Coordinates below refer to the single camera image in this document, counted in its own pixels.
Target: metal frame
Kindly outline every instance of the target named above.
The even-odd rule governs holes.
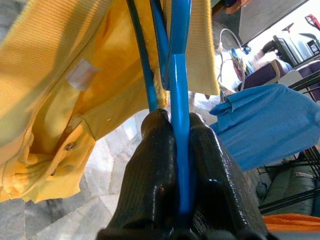
[[[153,74],[150,69],[146,43],[134,0],[127,0],[139,48],[149,110],[157,109],[154,103]],[[186,65],[186,48],[191,14],[191,0],[172,0],[170,38],[166,31],[160,0],[150,0],[156,36],[161,82],[170,91],[171,124],[177,148],[177,180],[179,188],[179,215],[191,213],[191,180],[188,154],[189,101]]]
[[[272,165],[272,166],[264,166],[265,172],[268,173],[268,169],[275,169],[275,168],[293,168],[297,166],[310,166],[314,175],[315,180],[320,182],[320,153],[318,152],[315,146],[306,149],[303,151],[305,158],[296,159],[289,161],[288,163],[282,165]],[[301,192],[289,197],[285,197],[268,204],[264,204],[259,206],[259,210],[261,214],[266,214],[274,210],[278,210],[292,204],[296,204],[316,196],[320,196],[320,187],[317,187],[313,190]]]

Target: blue pipe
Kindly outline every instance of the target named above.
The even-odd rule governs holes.
[[[157,103],[157,94],[154,86],[154,75],[151,71],[150,63],[149,63],[149,55],[146,47],[146,42],[144,38],[144,34],[142,31],[142,27],[140,24],[137,8],[135,6],[134,0],[126,0],[126,3],[129,8],[129,12],[132,19],[132,24],[135,32],[136,41],[139,48],[139,54],[141,58],[141,65],[144,77],[144,84],[146,88],[146,97],[148,100],[149,111],[153,112],[158,108]]]

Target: dark green fabric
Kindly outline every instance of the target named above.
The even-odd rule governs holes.
[[[266,198],[261,205],[271,203],[295,194],[303,193],[315,188],[314,180],[310,177],[296,176],[296,173],[306,173],[313,175],[312,169],[309,166],[298,166],[284,170],[273,180]],[[280,208],[275,211],[266,213],[265,215],[276,214],[303,214],[311,215],[313,210],[313,199],[301,201],[290,206]]]

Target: orange cloth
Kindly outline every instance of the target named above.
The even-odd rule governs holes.
[[[270,232],[320,233],[320,217],[288,213],[264,216],[263,219]]]

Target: tile floor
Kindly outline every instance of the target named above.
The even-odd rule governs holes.
[[[218,42],[217,36],[223,27],[219,23],[213,23],[215,43]],[[230,36],[223,40],[225,48],[236,47]],[[219,60],[217,57],[217,72],[220,70]],[[232,87],[236,78],[235,75],[228,74],[224,76],[225,84]],[[189,93],[190,112],[201,114],[208,124],[216,121],[208,110],[219,101],[219,96],[211,96],[207,100],[203,94]],[[81,179],[78,194],[37,204],[20,199],[1,202],[0,240],[95,239],[98,230],[108,225],[115,212],[125,166],[142,139],[140,126],[147,114],[147,110],[138,112],[97,141]]]

